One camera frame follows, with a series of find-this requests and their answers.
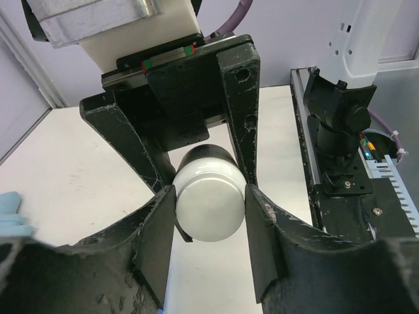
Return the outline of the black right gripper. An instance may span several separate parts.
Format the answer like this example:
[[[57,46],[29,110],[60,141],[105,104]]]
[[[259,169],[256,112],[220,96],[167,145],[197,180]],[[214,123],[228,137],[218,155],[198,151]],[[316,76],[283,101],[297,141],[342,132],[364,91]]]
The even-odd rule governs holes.
[[[261,61],[252,41],[195,33],[121,57],[101,83],[134,122],[112,93],[82,99],[80,116],[154,193],[173,183],[166,151],[207,139],[227,119],[238,167],[256,185]]]

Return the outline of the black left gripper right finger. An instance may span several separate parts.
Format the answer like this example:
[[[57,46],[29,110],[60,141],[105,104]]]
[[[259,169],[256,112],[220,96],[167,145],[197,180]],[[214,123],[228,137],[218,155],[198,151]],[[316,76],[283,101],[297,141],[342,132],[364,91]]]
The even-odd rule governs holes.
[[[417,313],[418,240],[358,245],[245,189],[255,297],[264,313]]]

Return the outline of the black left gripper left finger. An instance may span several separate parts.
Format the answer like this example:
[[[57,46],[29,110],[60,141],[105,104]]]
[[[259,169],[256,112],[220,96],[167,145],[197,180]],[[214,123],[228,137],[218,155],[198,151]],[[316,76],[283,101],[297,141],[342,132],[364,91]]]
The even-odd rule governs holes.
[[[1,239],[2,313],[157,313],[175,225],[175,188],[77,244]]]

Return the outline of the blue weekly pill organizer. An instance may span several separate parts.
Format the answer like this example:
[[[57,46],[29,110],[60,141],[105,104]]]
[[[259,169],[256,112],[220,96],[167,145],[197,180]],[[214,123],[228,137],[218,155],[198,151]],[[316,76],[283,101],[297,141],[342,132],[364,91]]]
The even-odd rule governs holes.
[[[160,307],[160,309],[158,309],[158,311],[156,312],[157,314],[165,314],[164,310],[166,309],[166,304],[167,304],[167,301],[168,301],[168,291],[169,291],[169,288],[166,287],[165,295],[164,295],[164,299],[163,299],[163,304]]]

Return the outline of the white cap dark pill bottle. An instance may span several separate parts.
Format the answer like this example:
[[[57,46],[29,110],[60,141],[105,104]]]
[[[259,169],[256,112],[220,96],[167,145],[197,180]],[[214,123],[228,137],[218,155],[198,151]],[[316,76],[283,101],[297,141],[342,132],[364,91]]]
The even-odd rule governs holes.
[[[246,180],[224,148],[212,144],[192,148],[184,155],[173,185],[177,223],[192,239],[222,241],[242,225]]]

